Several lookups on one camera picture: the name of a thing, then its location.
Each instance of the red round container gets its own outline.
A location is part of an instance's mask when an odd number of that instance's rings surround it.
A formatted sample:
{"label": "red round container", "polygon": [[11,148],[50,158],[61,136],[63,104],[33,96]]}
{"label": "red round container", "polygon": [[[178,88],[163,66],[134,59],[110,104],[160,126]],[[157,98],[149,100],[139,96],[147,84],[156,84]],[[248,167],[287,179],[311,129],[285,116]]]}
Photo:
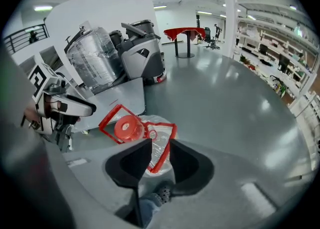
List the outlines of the red round container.
{"label": "red round container", "polygon": [[126,143],[142,139],[144,133],[144,126],[133,115],[122,117],[117,121],[114,127],[115,136]]}

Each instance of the black metal railing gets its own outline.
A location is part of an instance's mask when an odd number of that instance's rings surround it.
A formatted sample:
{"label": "black metal railing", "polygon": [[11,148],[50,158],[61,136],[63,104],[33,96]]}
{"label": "black metal railing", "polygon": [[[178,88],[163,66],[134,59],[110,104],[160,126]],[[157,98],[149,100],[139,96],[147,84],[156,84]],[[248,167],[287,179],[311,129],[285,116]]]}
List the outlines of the black metal railing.
{"label": "black metal railing", "polygon": [[[30,32],[36,33],[35,37],[31,37]],[[9,54],[14,54],[24,47],[49,37],[46,25],[38,24],[16,31],[3,39]]]}

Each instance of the jeans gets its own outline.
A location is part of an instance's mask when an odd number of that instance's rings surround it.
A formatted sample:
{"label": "jeans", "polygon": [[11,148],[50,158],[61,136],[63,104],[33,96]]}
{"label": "jeans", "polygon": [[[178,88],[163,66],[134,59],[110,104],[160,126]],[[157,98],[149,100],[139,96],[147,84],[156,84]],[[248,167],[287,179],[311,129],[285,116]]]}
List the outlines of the jeans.
{"label": "jeans", "polygon": [[147,194],[139,199],[143,228],[147,228],[154,214],[159,212],[162,206],[161,198],[156,193]]}

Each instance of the red tablecloth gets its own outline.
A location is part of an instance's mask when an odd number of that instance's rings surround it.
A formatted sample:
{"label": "red tablecloth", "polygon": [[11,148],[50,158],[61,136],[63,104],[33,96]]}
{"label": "red tablecloth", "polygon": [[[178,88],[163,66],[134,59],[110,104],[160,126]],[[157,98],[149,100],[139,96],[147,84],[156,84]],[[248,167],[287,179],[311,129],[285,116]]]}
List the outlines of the red tablecloth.
{"label": "red tablecloth", "polygon": [[172,42],[177,38],[178,34],[186,34],[186,31],[190,31],[190,40],[193,41],[197,35],[201,35],[203,39],[206,38],[205,29],[200,27],[181,27],[164,30],[164,34],[168,36],[168,39]]}

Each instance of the red lid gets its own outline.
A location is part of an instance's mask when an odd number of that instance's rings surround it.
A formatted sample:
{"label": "red lid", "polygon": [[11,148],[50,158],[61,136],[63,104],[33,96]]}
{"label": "red lid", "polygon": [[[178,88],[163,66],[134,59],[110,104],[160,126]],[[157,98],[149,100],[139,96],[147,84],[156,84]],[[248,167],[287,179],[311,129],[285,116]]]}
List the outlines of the red lid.
{"label": "red lid", "polygon": [[118,139],[123,141],[126,140],[137,140],[134,139],[139,131],[140,122],[133,115],[126,115],[117,121],[114,127],[114,134]]}

